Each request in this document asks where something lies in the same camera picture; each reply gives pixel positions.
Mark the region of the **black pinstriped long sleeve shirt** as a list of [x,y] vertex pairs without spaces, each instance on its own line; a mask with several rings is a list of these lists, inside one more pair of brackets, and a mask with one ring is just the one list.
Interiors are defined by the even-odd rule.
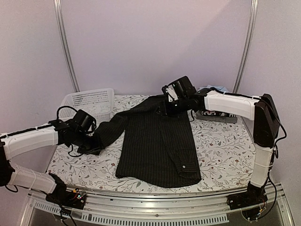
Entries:
[[201,181],[195,141],[187,112],[161,116],[163,95],[150,96],[135,107],[100,123],[94,135],[104,149],[124,135],[115,176],[137,178],[163,188]]

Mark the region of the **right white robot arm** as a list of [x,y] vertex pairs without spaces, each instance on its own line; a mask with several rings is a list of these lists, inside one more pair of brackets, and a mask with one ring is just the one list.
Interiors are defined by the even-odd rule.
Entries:
[[255,161],[243,201],[254,205],[261,198],[274,158],[278,158],[278,132],[284,128],[272,96],[246,96],[215,87],[196,90],[187,76],[163,86],[161,90],[165,99],[159,105],[159,112],[163,116],[193,110],[229,113],[253,121]]

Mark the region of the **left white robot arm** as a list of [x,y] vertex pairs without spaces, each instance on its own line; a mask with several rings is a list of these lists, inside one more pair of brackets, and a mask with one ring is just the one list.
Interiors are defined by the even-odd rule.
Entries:
[[12,163],[12,159],[24,153],[46,146],[66,145],[78,147],[81,154],[100,150],[101,142],[93,133],[96,119],[83,110],[66,121],[58,116],[48,123],[0,137],[0,185],[20,186],[51,194],[59,204],[66,204],[70,194],[66,184],[53,173],[39,173]]

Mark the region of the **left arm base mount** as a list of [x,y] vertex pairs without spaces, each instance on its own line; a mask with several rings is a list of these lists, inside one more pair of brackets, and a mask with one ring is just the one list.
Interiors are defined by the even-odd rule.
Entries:
[[46,201],[48,202],[79,210],[84,209],[86,199],[87,193],[85,191],[78,188],[69,191],[64,186],[57,186],[52,193],[46,195]]

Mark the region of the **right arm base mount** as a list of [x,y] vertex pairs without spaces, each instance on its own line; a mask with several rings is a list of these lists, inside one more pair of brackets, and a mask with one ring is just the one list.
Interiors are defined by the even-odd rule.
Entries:
[[268,200],[265,190],[258,188],[247,189],[246,192],[227,196],[227,204],[231,210],[245,208],[264,203]]

